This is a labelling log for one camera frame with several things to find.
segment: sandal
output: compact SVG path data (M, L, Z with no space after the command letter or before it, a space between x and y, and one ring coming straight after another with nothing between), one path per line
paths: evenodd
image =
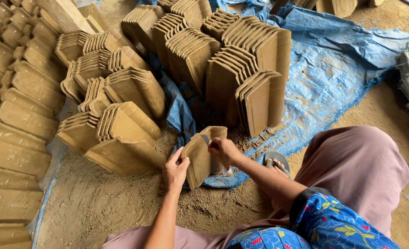
M276 159L277 161L282 163L283 166L281 166L279 163L275 162L274 159ZM286 157L283 156L281 153L276 152L276 151L266 152L266 154L264 155L264 158L263 158L263 165L265 165L266 168L272 168L273 166L277 167L279 170L281 170L283 173L285 173L287 175L287 177L289 177L289 179L292 180L292 177L290 176L289 163L286 160Z

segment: person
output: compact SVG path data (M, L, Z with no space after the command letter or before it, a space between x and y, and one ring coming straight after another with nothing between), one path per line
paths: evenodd
M282 162L264 167L229 139L214 138L211 145L212 156L246 172L271 197L276 205L271 217L215 235L175 226L189 165L189 158L179 158L180 149L165 165L167 191L152 226L110 235L102 249L399 248L390 240L391 212L409 182L409 168L396 143L378 128L317 133L294 180L279 168Z

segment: hand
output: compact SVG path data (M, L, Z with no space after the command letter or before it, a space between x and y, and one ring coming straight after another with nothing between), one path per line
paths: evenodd
M166 189L180 193L181 187L186 179L186 170L190 164L189 157L180 158L183 147L178 149L174 155L169 157L168 162L163 168L163 178L165 179Z
M244 157L234 142L227 138L216 137L208 147L209 153L217 158L226 169L236 166L236 162Z

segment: dirt floor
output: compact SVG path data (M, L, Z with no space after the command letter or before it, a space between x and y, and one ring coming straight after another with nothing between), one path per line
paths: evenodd
M100 12L109 25L135 5L132 0L104 0ZM409 6L385 0L378 8L358 8L349 18L366 28L409 31ZM409 117L398 91L383 83L369 91L333 127L373 125L388 133L409 165ZM166 157L176 144L175 132L164 129L156 148ZM306 149L288 158L292 175L299 170ZM154 173L120 177L68 149L45 209L37 248L98 249L107 235L129 227L150 225L164 193L161 177ZM409 184L392 214L392 239L409 248ZM248 179L228 191L200 187L180 196L177 225L204 233L230 230L236 223L249 224L271 212L270 199Z

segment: blue floral fabric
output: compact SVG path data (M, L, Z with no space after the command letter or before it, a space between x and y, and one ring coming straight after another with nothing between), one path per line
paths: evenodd
M250 229L235 236L226 248L243 249L398 249L392 240L332 196L313 194L292 231L280 227Z

